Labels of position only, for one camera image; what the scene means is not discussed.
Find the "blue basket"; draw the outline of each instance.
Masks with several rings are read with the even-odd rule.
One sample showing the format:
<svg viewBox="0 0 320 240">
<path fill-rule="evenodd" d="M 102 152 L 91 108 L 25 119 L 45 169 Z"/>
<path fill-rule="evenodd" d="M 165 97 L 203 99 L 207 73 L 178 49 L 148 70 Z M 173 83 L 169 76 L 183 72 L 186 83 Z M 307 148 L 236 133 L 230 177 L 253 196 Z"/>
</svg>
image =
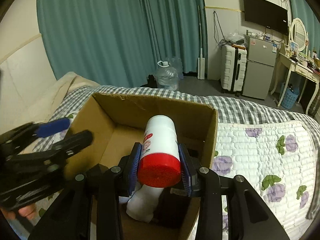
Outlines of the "blue basket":
<svg viewBox="0 0 320 240">
<path fill-rule="evenodd" d="M 284 83 L 282 83 L 281 85 L 280 97 L 282 95 L 283 89 L 284 89 Z M 292 93 L 290 89 L 287 88 L 284 93 L 281 106 L 283 106 L 286 109 L 291 109 L 299 96 L 299 87 L 293 88 L 293 91 L 294 93 Z"/>
</svg>

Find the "white bottle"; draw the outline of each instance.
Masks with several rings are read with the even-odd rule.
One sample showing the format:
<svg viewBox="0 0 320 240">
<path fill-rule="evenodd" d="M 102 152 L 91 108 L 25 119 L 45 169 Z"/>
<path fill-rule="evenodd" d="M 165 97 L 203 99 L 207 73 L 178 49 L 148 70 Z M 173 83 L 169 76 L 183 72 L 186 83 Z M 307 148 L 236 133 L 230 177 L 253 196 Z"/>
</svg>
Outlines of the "white bottle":
<svg viewBox="0 0 320 240">
<path fill-rule="evenodd" d="M 173 121 L 165 115 L 149 119 L 138 166 L 138 180 L 150 187 L 171 187 L 181 179 L 180 158 Z"/>
<path fill-rule="evenodd" d="M 158 206 L 162 191 L 163 188 L 143 185 L 128 201 L 127 214 L 135 220 L 149 223 Z"/>
</svg>

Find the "desk leg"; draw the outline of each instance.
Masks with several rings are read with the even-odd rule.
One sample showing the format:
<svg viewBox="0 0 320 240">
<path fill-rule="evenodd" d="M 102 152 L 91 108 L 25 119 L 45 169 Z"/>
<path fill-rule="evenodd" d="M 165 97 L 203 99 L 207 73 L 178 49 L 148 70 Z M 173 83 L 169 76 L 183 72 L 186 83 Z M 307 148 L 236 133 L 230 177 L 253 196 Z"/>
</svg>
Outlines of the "desk leg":
<svg viewBox="0 0 320 240">
<path fill-rule="evenodd" d="M 288 76 L 287 76 L 287 81 L 285 82 L 284 89 L 283 89 L 283 91 L 282 91 L 282 95 L 281 95 L 281 97 L 280 97 L 280 100 L 279 100 L 279 103 L 278 103 L 278 106 L 277 106 L 278 108 L 279 108 L 279 106 L 281 105 L 281 102 L 282 102 L 282 100 L 283 100 L 285 91 L 286 91 L 286 89 L 287 89 L 287 86 L 288 86 L 288 83 L 289 83 L 289 79 L 290 79 L 290 75 L 291 75 L 291 67 L 289 68 L 289 72 L 288 72 Z"/>
<path fill-rule="evenodd" d="M 308 81 L 308 79 L 306 79 L 306 80 L 304 81 L 303 89 L 302 89 L 302 92 L 301 92 L 301 94 L 300 94 L 300 96 L 299 96 L 298 103 L 300 102 L 300 99 L 302 98 L 302 95 L 303 95 L 303 93 L 304 93 L 304 90 L 306 89 L 307 81 Z"/>
<path fill-rule="evenodd" d="M 276 79 L 275 79 L 275 85 L 273 87 L 273 90 L 271 91 L 271 95 L 276 91 L 277 85 L 278 85 L 278 78 L 279 78 L 279 71 L 280 71 L 280 67 L 281 67 L 281 60 L 280 57 L 278 59 L 278 63 L 276 65 Z"/>
<path fill-rule="evenodd" d="M 309 102 L 308 107 L 306 109 L 306 115 L 308 115 L 309 108 L 310 108 L 313 100 L 315 99 L 315 97 L 316 97 L 316 95 L 318 93 L 318 90 L 319 90 L 319 83 L 316 83 L 316 89 L 315 89 L 315 92 L 313 93 L 312 98 L 310 99 L 310 102 Z"/>
</svg>

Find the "wall-mounted tv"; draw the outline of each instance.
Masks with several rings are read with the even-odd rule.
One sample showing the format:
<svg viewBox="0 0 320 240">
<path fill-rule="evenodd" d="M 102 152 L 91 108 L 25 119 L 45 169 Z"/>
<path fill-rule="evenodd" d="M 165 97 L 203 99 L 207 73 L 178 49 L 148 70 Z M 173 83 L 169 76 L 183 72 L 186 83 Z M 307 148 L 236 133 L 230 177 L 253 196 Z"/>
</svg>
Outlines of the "wall-mounted tv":
<svg viewBox="0 0 320 240">
<path fill-rule="evenodd" d="M 267 0 L 244 0 L 244 20 L 288 35 L 288 11 Z"/>
</svg>

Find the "teal curtain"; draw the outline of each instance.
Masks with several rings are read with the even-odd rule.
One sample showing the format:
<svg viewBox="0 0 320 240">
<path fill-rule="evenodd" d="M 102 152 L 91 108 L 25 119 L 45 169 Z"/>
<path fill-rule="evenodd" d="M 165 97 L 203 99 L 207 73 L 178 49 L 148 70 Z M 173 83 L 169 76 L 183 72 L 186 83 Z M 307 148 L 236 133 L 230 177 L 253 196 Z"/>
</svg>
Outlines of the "teal curtain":
<svg viewBox="0 0 320 240">
<path fill-rule="evenodd" d="M 203 0 L 37 0 L 37 15 L 57 79 L 73 71 L 99 84 L 134 87 L 145 84 L 147 76 L 156 73 L 156 62 L 166 57 L 180 57 L 184 72 L 196 71 L 197 6 L 203 4 Z"/>
<path fill-rule="evenodd" d="M 184 72 L 197 71 L 199 57 L 199 16 L 202 45 L 207 55 L 204 0 L 140 0 L 147 18 L 155 59 L 179 57 Z"/>
<path fill-rule="evenodd" d="M 300 18 L 309 34 L 308 50 L 320 51 L 320 23 L 306 0 L 290 0 L 293 19 Z"/>
</svg>

